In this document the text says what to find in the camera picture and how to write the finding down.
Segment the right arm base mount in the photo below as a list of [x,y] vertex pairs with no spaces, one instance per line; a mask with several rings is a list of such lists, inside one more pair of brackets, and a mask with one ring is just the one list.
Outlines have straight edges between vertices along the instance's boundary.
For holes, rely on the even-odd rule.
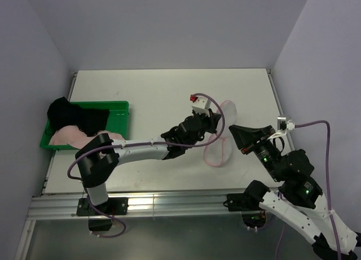
[[256,229],[262,228],[266,224],[266,212],[244,193],[227,194],[223,206],[229,212],[240,212],[242,221],[247,227]]

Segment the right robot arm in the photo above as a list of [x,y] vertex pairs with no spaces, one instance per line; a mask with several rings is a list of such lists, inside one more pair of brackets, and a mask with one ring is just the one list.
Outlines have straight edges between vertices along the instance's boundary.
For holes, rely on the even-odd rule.
[[270,177],[281,186],[275,193],[253,180],[243,193],[231,193],[224,202],[229,211],[263,209],[300,233],[321,259],[357,259],[360,233],[352,231],[332,209],[330,194],[312,178],[314,167],[302,149],[282,155],[275,140],[297,126],[282,121],[272,126],[249,128],[231,125],[229,130],[244,155],[254,153]]

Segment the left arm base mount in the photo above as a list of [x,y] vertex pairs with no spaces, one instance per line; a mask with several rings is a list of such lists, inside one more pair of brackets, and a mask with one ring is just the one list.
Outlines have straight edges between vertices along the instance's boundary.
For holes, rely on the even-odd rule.
[[76,216],[88,217],[88,228],[90,231],[96,233],[107,232],[115,225],[113,218],[105,219],[91,219],[90,217],[106,214],[114,217],[115,215],[126,215],[128,207],[127,197],[110,197],[107,202],[95,205],[96,210],[93,209],[87,197],[80,198],[78,201]]

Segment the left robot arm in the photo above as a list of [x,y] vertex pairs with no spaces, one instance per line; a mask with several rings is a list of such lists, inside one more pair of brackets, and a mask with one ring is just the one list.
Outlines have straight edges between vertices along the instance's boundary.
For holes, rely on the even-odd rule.
[[81,182],[87,193],[89,207],[96,214],[109,210],[110,199],[106,181],[117,166],[143,160],[169,160],[185,154],[188,149],[203,147],[205,134],[219,137],[225,123],[223,113],[192,112],[179,125],[146,142],[137,140],[112,140],[102,133],[88,142],[76,153],[75,164],[81,175]]

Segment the black bra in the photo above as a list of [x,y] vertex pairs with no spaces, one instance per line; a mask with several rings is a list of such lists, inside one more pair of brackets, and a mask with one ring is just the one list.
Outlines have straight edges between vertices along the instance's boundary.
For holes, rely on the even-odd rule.
[[87,136],[95,136],[105,130],[110,111],[108,109],[82,108],[70,103],[65,97],[54,100],[47,111],[53,131],[66,126],[77,126]]

